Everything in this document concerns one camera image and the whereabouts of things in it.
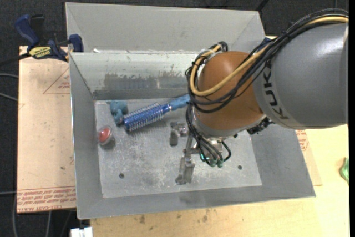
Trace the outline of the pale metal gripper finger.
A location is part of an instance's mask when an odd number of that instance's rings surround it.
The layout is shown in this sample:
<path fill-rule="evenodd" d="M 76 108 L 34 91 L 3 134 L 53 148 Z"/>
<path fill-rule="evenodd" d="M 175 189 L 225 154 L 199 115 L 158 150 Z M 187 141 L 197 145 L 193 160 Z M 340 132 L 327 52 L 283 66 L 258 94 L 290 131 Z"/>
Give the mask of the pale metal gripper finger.
<path fill-rule="evenodd" d="M 195 163 L 191 157 L 182 157 L 180 159 L 179 173 L 175 178 L 175 183 L 184 185 L 192 182 Z"/>
<path fill-rule="evenodd" d="M 180 137 L 185 137 L 189 134 L 189 130 L 185 122 L 171 122 L 170 128 L 171 131 L 169 144 L 171 147 L 175 147 L 178 145 L 178 140 Z"/>

